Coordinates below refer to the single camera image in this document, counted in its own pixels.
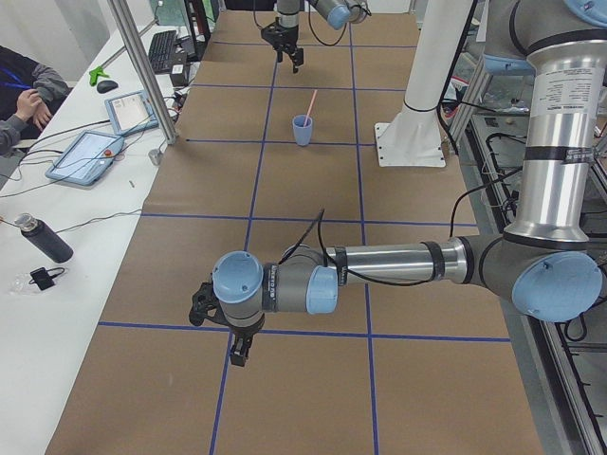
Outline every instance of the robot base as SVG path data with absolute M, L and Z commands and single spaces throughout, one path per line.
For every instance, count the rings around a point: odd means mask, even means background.
M 392 123 L 376 123 L 379 166 L 444 168 L 446 162 L 435 113 L 427 113 L 422 122 L 411 113 L 403 110 Z

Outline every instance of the light blue joint cap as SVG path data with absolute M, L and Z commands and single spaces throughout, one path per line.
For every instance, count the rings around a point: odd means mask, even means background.
M 582 21 L 595 27 L 607 28 L 607 2 L 605 0 L 565 0 L 565 4 Z
M 264 278 L 264 268 L 246 251 L 232 251 L 219 259 L 212 270 L 212 290 L 224 303 L 250 299 Z
M 350 19 L 350 9 L 345 5 L 338 5 L 331 9 L 329 15 L 326 18 L 326 22 L 328 22 L 329 26 L 334 28 L 335 30 L 339 30 L 345 23 Z
M 533 66 L 524 59 L 509 59 L 485 54 L 485 70 L 496 76 L 526 76 L 535 74 Z
M 305 308 L 310 315 L 333 313 L 338 305 L 338 274 L 329 267 L 317 265 L 312 271 L 305 293 Z
M 602 286 L 597 264 L 579 251 L 543 258 L 521 274 L 512 302 L 526 315 L 548 322 L 576 318 L 597 300 Z

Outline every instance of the black wire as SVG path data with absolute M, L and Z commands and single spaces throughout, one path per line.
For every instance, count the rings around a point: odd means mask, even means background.
M 36 150 L 34 152 L 31 152 L 29 155 L 24 155 L 21 157 L 21 159 L 19 160 L 19 164 L 17 164 L 17 172 L 19 173 L 19 177 L 18 178 L 12 178 L 8 175 L 4 175 L 3 173 L 0 173 L 0 177 L 5 177 L 8 180 L 11 180 L 13 182 L 20 182 L 21 180 L 23 180 L 23 173 L 21 172 L 21 166 L 26 166 L 26 165 L 36 165 L 36 164 L 43 164 L 43 163 L 52 163 L 52 160 L 46 160 L 46 161 L 38 161 L 38 162 L 29 162 L 29 161 L 24 161 L 25 158 L 27 156 L 30 155 L 34 155 L 34 154 L 39 154 L 42 152 L 52 152 L 54 154 L 62 154 L 63 152 L 60 150 L 53 150 L 53 149 L 40 149 L 40 150 Z
M 13 223 L 8 222 L 7 220 L 5 220 L 4 218 L 2 218 L 1 216 L 0 216 L 0 223 L 5 223 L 5 224 L 7 224 L 9 226 L 13 226 L 14 228 L 19 228 L 17 225 L 14 225 Z
M 565 326 L 562 329 L 562 334 L 565 336 L 565 338 L 567 338 L 569 341 L 573 341 L 574 343 L 583 341 L 586 337 L 588 337 L 588 327 L 586 326 L 586 319 L 584 318 L 583 313 L 578 316 L 578 319 L 579 325 L 581 326 L 581 334 L 579 335 L 579 337 L 572 337 L 569 334 L 569 328 L 571 326 L 571 322 L 573 322 L 574 319 L 565 322 Z
M 601 211 L 583 211 L 581 214 L 582 215 L 600 215 L 602 213 L 607 213 L 607 209 L 601 210 Z
M 48 275 L 48 277 L 53 280 L 53 279 L 55 279 L 57 277 L 61 277 L 65 273 L 65 271 L 66 271 L 65 267 L 54 267 L 54 268 L 49 268 L 46 271 L 46 273 L 48 273 L 48 272 L 55 272 L 57 270 L 59 270 L 59 273 L 56 273 L 55 275 Z M 34 284 L 34 283 L 35 283 L 35 281 L 33 279 L 29 280 L 29 284 Z
M 321 209 L 319 214 L 316 215 L 316 218 L 314 218 L 314 220 L 312 220 L 312 223 L 310 223 L 310 226 L 307 227 L 307 229 L 303 233 L 302 237 L 300 237 L 300 240 L 298 240 L 294 246 L 292 246 L 288 251 L 285 252 L 285 254 L 283 255 L 283 258 L 278 262 L 278 265 L 282 264 L 284 261 L 286 261 L 288 258 L 290 258 L 293 255 L 293 253 L 295 252 L 295 250 L 300 247 L 300 245 L 305 240 L 305 238 L 308 236 L 308 234 L 310 233 L 310 231 L 312 230 L 314 225 L 316 225 L 319 222 L 319 220 L 322 218 L 323 213 L 324 213 L 324 209 Z
M 495 138 L 501 139 L 502 137 L 513 140 L 515 142 L 518 142 L 519 144 L 523 144 L 523 145 L 526 144 L 526 142 L 521 140 L 521 139 L 525 139 L 526 136 L 508 135 L 506 133 L 493 133 L 492 135 L 487 136 L 487 139 L 485 139 L 485 144 L 487 144 L 487 148 L 489 149 L 490 152 L 493 152 L 493 148 L 491 147 L 491 140 L 493 140 Z
M 468 101 L 461 101 L 461 100 L 453 100 L 451 98 L 443 98 L 443 100 L 441 102 L 456 102 L 457 104 L 465 104 L 466 106 L 472 106 L 472 107 L 476 107 L 477 109 L 482 109 L 484 111 L 488 111 L 488 112 L 498 112 L 495 109 L 491 109 L 490 107 L 485 107 L 482 106 L 480 104 L 474 104 L 473 102 L 468 102 Z
M 33 149 L 33 148 L 34 148 L 36 145 L 38 145 L 40 142 L 42 142 L 43 140 L 50 139 L 51 137 L 55 137 L 55 136 L 58 136 L 58 135 L 64 135 L 65 133 L 71 133 L 72 131 L 76 131 L 76 130 L 81 130 L 82 128 L 86 128 L 87 126 L 102 125 L 102 124 L 104 124 L 104 123 L 109 123 L 109 122 L 110 122 L 110 120 L 100 120 L 100 121 L 94 121 L 94 122 L 92 122 L 92 123 L 87 123 L 87 124 L 85 124 L 85 125 L 81 125 L 81 126 L 76 126 L 76 127 L 74 127 L 74 128 L 70 128 L 69 130 L 64 130 L 64 131 L 60 131 L 59 133 L 53 133 L 52 135 L 44 136 L 44 137 L 42 137 L 42 138 L 40 138 L 40 139 L 36 140 L 36 141 L 35 141 L 33 144 L 31 144 L 31 145 L 29 146 L 29 149 L 30 149 L 30 150 L 31 150 L 31 149 Z M 26 154 L 26 156 L 27 156 L 27 155 L 32 154 L 33 152 L 35 152 L 35 151 L 28 152 L 28 153 Z
M 308 9 L 307 9 L 307 23 L 310 25 L 310 31 L 312 32 L 312 35 L 314 35 L 314 38 L 316 38 L 316 41 L 318 41 L 319 43 L 321 43 L 323 46 L 329 46 L 329 47 L 330 46 L 337 46 L 340 43 L 341 38 L 343 38 L 343 35 L 345 34 L 345 30 L 348 27 L 347 24 L 343 25 L 343 30 L 341 31 L 341 35 L 337 39 L 337 41 L 335 43 L 325 43 L 321 38 L 319 38 L 319 35 L 316 34 L 316 31 L 312 27 L 312 8 L 310 8 L 309 6 L 308 6 Z
M 470 11 L 468 13 L 468 18 L 466 20 L 466 26 L 464 27 L 464 29 L 462 29 L 462 34 L 459 37 L 459 43 L 457 44 L 457 49 L 455 50 L 455 53 L 453 54 L 453 59 L 451 60 L 451 67 L 449 69 L 449 73 L 447 74 L 447 78 L 445 79 L 445 83 L 443 84 L 443 90 L 440 92 L 441 100 L 443 98 L 445 98 L 445 94 L 447 93 L 447 90 L 449 89 L 449 84 L 451 83 L 451 76 L 453 75 L 453 72 L 455 71 L 455 66 L 457 65 L 457 60 L 459 59 L 459 55 L 462 53 L 462 49 L 464 48 L 464 45 L 466 44 L 470 24 L 472 23 L 472 18 L 474 17 L 474 11 L 476 10 L 477 4 L 478 4 L 478 0 L 474 0 L 472 2 L 472 5 L 470 5 Z M 436 104 L 435 109 L 436 109 L 436 115 L 438 116 L 438 122 L 440 123 L 440 126 L 443 128 L 443 130 L 447 134 L 447 138 L 449 139 L 451 147 L 453 148 L 453 152 L 457 156 L 459 156 L 459 149 L 457 147 L 457 144 L 455 143 L 455 139 L 453 138 L 453 135 L 451 134 L 451 128 L 447 124 L 447 122 L 445 120 L 443 120 L 443 113 L 442 113 L 442 108 L 441 108 L 440 102 L 438 102 Z
M 449 142 L 451 143 L 451 147 L 453 148 L 453 152 L 457 156 L 459 156 L 459 149 L 457 147 L 457 144 L 455 143 L 455 139 L 453 138 L 453 135 L 451 134 L 451 128 L 450 128 L 450 126 L 443 119 L 443 113 L 442 113 L 442 109 L 440 107 L 440 104 L 438 104 L 436 106 L 436 117 L 438 118 L 438 123 L 440 123 L 440 126 L 443 128 L 443 131 L 447 134 L 447 138 L 449 139 Z
M 92 223 L 98 223 L 99 221 L 109 220 L 110 218 L 115 218 L 117 216 L 134 215 L 135 213 L 140 212 L 140 211 L 141 211 L 141 209 L 136 209 L 136 210 L 133 210 L 133 211 L 119 211 L 119 212 L 113 213 L 113 214 L 108 215 L 108 216 L 101 216 L 101 217 L 91 218 L 90 220 L 85 221 L 84 223 L 80 223 L 78 225 L 74 225 L 74 226 L 71 226 L 71 227 L 65 227 L 63 229 L 56 230 L 55 232 L 57 232 L 57 233 L 67 232 L 69 230 L 74 230 L 74 229 L 82 228 L 82 227 L 90 225 Z
M 253 0 L 253 21 L 255 22 L 255 26 L 257 28 L 259 28 L 260 30 L 263 28 L 259 25 L 259 22 L 257 22 L 257 7 L 255 5 L 255 0 Z
M 605 278 L 607 278 L 607 271 L 605 271 L 605 269 L 603 268 L 606 264 L 602 264 L 598 266 L 598 269 L 601 271 L 601 273 L 603 274 L 603 276 Z M 597 308 L 598 306 L 602 305 L 603 303 L 605 303 L 607 301 L 607 296 L 605 297 L 601 297 L 599 296 L 597 301 L 595 301 L 592 306 L 590 308 L 588 308 L 588 310 L 592 310 L 593 308 Z M 577 319 L 579 319 L 579 324 L 581 326 L 581 334 L 579 335 L 579 337 L 572 337 L 569 334 L 569 329 L 571 327 L 571 323 L 575 320 L 575 319 L 571 319 L 568 320 L 567 322 L 564 323 L 564 327 L 562 329 L 562 334 L 564 335 L 565 338 L 567 338 L 569 341 L 573 341 L 575 343 L 583 341 L 587 336 L 588 336 L 588 327 L 586 326 L 586 319 L 584 316 L 584 313 L 580 314 Z
M 148 118 L 150 118 L 150 117 L 151 117 L 151 115 L 150 115 L 150 116 L 148 116 L 148 117 L 146 117 L 146 118 L 144 118 L 144 119 L 143 119 L 142 121 L 140 121 L 138 124 L 136 124 L 136 125 L 134 125 L 133 127 L 131 127 L 129 130 L 127 130 L 127 131 L 124 133 L 124 136 L 127 136 L 127 135 L 129 134 L 129 131 L 131 131 L 131 130 L 133 130 L 133 129 L 135 129 L 135 128 L 138 128 L 138 127 L 139 127 L 139 125 L 140 125 L 141 123 L 143 123 L 144 121 L 147 121 L 147 120 L 148 120 Z M 106 122 L 109 122 L 109 120 L 104 120 L 104 121 L 102 121 L 102 122 L 91 123 L 90 125 L 93 125 L 93 124 L 99 124 L 99 123 L 106 123 Z M 85 126 L 90 126 L 90 125 L 83 125 L 83 126 L 80 126 L 79 128 L 84 128 Z M 62 134 L 62 133 L 68 133 L 68 132 L 73 131 L 73 130 L 74 130 L 74 129 L 72 129 L 72 130 L 66 130 L 66 131 L 61 132 L 61 134 Z M 120 152 L 118 152 L 117 154 L 115 154 L 115 155 L 114 155 L 114 156 L 112 156 L 112 157 L 116 157 L 116 156 L 118 156 L 118 155 L 123 154 L 123 153 L 124 153 L 124 151 L 126 151 L 126 150 L 127 150 L 127 149 L 128 149 L 130 146 L 131 146 L 131 145 L 133 145 L 135 142 L 137 142 L 138 140 L 140 140 L 140 139 L 141 139 L 141 137 L 143 136 L 143 133 L 145 133 L 146 131 L 147 131 L 146 129 L 141 130 L 141 134 L 139 135 L 139 137 L 138 137 L 136 140 L 134 140 L 133 142 L 131 142 L 130 144 L 128 144 L 128 145 L 127 145 L 127 146 L 126 146 L 124 149 L 120 150 Z M 112 145 L 114 142 L 116 142 L 117 140 L 119 140 L 121 137 L 122 137 L 122 136 L 117 137 L 117 138 L 116 138 L 114 141 L 112 141 L 112 142 L 111 142 L 111 143 L 108 145 L 108 147 L 109 147 L 110 145 Z M 40 151 L 33 151 L 33 152 L 31 152 L 31 153 L 30 153 L 30 155 L 32 155 L 32 154 L 34 154 L 34 153 L 37 153 L 37 152 L 40 152 Z M 83 160 L 86 160 L 87 162 L 90 162 L 91 160 L 94 160 L 94 159 L 106 159 L 106 157 L 105 157 L 105 156 L 96 156 L 96 157 L 93 157 L 93 158 L 83 158 Z M 82 164 L 82 166 L 81 166 L 80 168 L 78 168 L 77 170 L 75 170 L 73 173 L 70 173 L 70 174 L 68 174 L 68 175 L 66 175 L 66 176 L 64 176 L 64 177 L 62 177 L 62 178 L 57 179 L 57 180 L 53 180 L 53 181 L 50 181 L 50 182 L 48 182 L 48 183 L 45 183 L 45 184 L 43 184 L 43 185 L 38 185 L 37 187 L 32 187 L 32 188 L 29 188 L 29 189 L 27 189 L 27 190 L 23 190 L 23 191 L 19 191 L 19 192 L 14 192 L 13 194 L 4 194 L 4 195 L 0 195 L 0 199 L 3 199 L 3 198 L 5 198 L 5 197 L 18 196 L 18 195 L 20 195 L 20 194 L 25 194 L 26 192 L 30 192 L 30 191 L 34 191 L 34 190 L 39 190 L 40 188 L 45 188 L 45 187 L 48 187 L 48 186 L 50 186 L 50 185 L 54 185 L 54 184 L 56 184 L 56 183 L 63 182 L 64 180 L 66 180 L 67 178 L 69 178 L 69 177 L 71 177 L 73 174 L 75 174 L 77 171 L 79 171 L 80 169 L 82 169 L 84 166 L 86 166 L 86 163 L 83 163 L 83 164 Z
M 455 213 L 457 212 L 457 207 L 459 206 L 459 203 L 462 202 L 462 200 L 472 194 L 475 191 L 479 191 L 479 190 L 483 190 L 487 187 L 490 187 L 491 185 L 495 185 L 496 183 L 502 182 L 504 180 L 506 180 L 507 178 L 511 177 L 512 175 L 514 175 L 515 173 L 519 173 L 523 168 L 516 168 L 514 171 L 510 171 L 509 173 L 505 173 L 504 175 L 500 175 L 498 178 L 491 180 L 483 185 L 480 185 L 478 187 L 473 188 L 472 190 L 466 191 L 464 194 L 462 194 L 461 196 L 459 196 L 457 198 L 457 200 L 455 201 L 455 204 L 453 205 L 453 211 L 451 212 L 451 221 L 450 221 L 450 229 L 449 229 L 449 236 L 452 237 L 453 236 L 453 229 L 454 229 L 454 225 L 455 225 Z
M 324 257 L 324 266 L 327 266 L 328 263 L 333 264 L 335 267 L 338 267 L 338 263 L 335 261 L 335 259 L 333 259 L 329 253 L 326 250 L 326 247 L 324 246 L 324 242 L 322 241 L 322 218 L 324 216 L 324 209 L 321 210 L 321 212 L 319 213 L 318 221 L 317 221 L 317 235 L 319 238 L 319 245 L 321 246 L 321 251 L 322 251 L 322 256 Z M 384 284 L 387 286 L 397 286 L 397 287 L 411 287 L 411 286 L 418 286 L 420 284 L 424 284 L 426 282 L 430 282 L 431 280 L 424 280 L 424 281 L 419 281 L 419 282 L 387 282 L 384 280 L 378 280 L 376 278 L 372 278 L 372 277 L 368 277 L 366 275 L 362 275 L 361 273 L 355 272 L 353 270 L 350 270 L 349 268 L 345 268 L 346 273 L 349 273 L 350 275 L 354 275 L 355 277 L 360 278 L 361 280 L 365 280 L 367 282 L 375 282 L 377 284 Z

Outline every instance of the green object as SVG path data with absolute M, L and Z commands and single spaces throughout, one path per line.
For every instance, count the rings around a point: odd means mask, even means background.
M 110 77 L 109 74 L 105 74 L 103 72 L 102 66 L 98 66 L 95 69 L 89 71 L 88 75 L 90 76 L 88 83 L 90 83 L 91 87 L 94 87 L 95 85 L 97 85 L 98 78 L 109 78 Z

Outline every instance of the small black object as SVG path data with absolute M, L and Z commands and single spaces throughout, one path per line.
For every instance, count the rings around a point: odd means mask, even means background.
M 176 52 L 173 55 L 173 66 L 171 68 L 171 83 L 173 87 L 185 87 L 189 82 L 190 65 L 187 62 L 186 52 Z
M 299 37 L 299 27 L 286 28 L 280 25 L 278 18 L 276 21 L 262 28 L 262 39 L 272 45 L 276 51 L 276 61 L 283 61 L 283 52 L 288 55 L 293 62 L 293 73 L 299 71 L 299 67 L 304 64 L 304 50 L 297 46 Z
M 97 84 L 98 93 L 107 93 L 111 90 L 114 90 L 115 88 L 118 88 L 118 84 L 115 81 L 112 81 L 111 79 L 101 81 Z
M 74 254 L 74 250 L 53 229 L 29 213 L 19 215 L 15 220 L 15 225 L 21 229 L 21 235 L 57 264 L 64 263 Z
M 55 285 L 53 279 L 48 275 L 48 271 L 44 267 L 40 267 L 33 272 L 29 272 L 32 280 L 38 285 L 41 291 Z
M 205 319 L 218 325 L 230 328 L 234 335 L 234 342 L 230 348 L 230 363 L 244 367 L 248 360 L 248 351 L 253 344 L 253 336 L 264 327 L 266 315 L 249 327 L 237 327 L 226 319 L 221 304 L 212 289 L 212 282 L 203 282 L 200 289 L 192 296 L 192 309 L 190 310 L 190 324 L 200 327 Z

